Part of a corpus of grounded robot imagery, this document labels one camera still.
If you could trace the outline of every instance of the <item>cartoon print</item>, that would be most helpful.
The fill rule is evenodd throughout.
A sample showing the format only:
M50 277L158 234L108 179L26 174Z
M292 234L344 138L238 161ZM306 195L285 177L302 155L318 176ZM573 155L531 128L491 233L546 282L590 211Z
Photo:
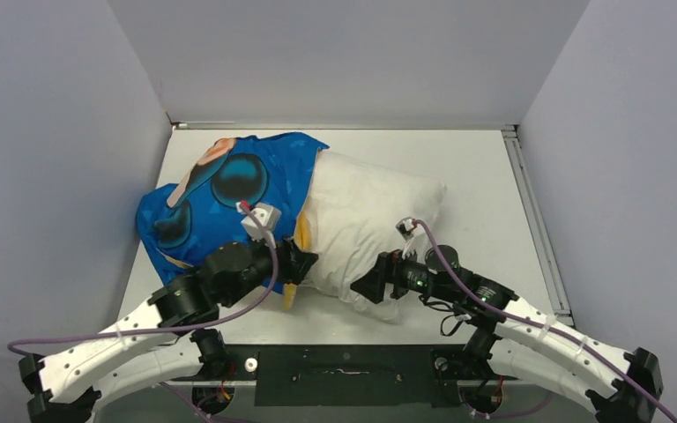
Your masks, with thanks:
M175 207L168 218L154 222L154 229L160 236L160 247L163 249L174 249L183 245L190 238L192 227L193 215L188 200Z
M222 138L209 147L167 198L167 207L176 207L190 195L191 191L211 178L222 166L225 156L235 144L237 144L237 138Z
M193 230L190 194L209 182L219 204L234 209L240 200L258 203L268 190L269 175L258 156L250 153L230 154L236 138L222 138L209 148L167 198L171 214L154 222L161 249L181 247Z
M269 174L263 161L255 154L232 154L212 176L214 198L225 207L234 209L240 200L257 204L269 186Z

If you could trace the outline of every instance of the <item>pillow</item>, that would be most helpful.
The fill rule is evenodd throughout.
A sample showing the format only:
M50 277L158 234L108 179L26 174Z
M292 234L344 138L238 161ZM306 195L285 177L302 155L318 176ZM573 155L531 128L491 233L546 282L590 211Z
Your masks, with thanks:
M414 176L331 152L318 153L303 213L311 234L311 251L320 258L306 283L338 296L357 311L397 322L398 303L373 304L351 291L384 251L402 249L405 241L395 225L403 218L434 225L447 188L436 179ZM425 236L414 245L422 255Z

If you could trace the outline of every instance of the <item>white tabletop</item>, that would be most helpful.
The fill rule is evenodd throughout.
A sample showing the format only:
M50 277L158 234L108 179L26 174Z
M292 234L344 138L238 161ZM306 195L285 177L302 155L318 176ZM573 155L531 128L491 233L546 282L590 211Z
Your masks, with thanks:
M158 186L179 182L190 166L221 137L270 135L286 130L176 130L162 162ZM546 284L498 130L304 130L333 151L368 163L438 178L448 186L436 238L457 251L464 267L498 281L551 313ZM123 297L125 315L161 287L139 245ZM253 301L261 288L227 315ZM445 316L421 306L409 293L400 324L360 315L336 298L300 288L292 309L274 294L252 312L219 326L229 344L450 344L464 343L472 329L452 338L439 335Z

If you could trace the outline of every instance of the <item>gray wall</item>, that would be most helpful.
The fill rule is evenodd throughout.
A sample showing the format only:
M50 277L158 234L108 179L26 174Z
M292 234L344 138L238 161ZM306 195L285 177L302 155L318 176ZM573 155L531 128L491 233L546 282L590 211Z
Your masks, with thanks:
M178 121L525 115L588 0L109 0Z
M118 307L168 132L104 0L0 0L0 423L26 421L9 340Z
M577 325L677 413L677 0L592 0L520 135Z

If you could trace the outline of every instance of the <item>blue pillowcase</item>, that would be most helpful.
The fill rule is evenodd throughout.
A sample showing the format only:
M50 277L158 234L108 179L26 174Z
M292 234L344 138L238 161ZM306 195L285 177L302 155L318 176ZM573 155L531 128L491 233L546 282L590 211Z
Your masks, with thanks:
M316 156L328 145L300 132L274 137L223 138L179 184L141 199L139 237L165 285L228 241L247 242L237 202L262 202L281 210L274 230L294 235L308 196ZM275 289L281 292L281 286Z

